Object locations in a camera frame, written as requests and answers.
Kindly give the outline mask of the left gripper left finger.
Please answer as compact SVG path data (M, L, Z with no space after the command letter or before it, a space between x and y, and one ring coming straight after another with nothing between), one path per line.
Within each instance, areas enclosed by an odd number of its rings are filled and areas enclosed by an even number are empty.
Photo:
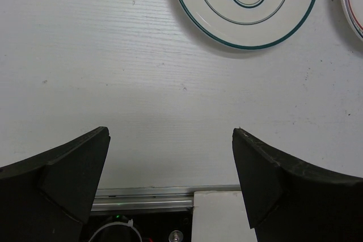
M78 241L111 137L98 127L1 167L1 241Z

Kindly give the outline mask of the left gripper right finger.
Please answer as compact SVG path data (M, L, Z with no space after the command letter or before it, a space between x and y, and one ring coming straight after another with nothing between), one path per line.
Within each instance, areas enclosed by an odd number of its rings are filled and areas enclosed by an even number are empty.
M241 128L232 146L258 241L362 240L362 178L305 162Z

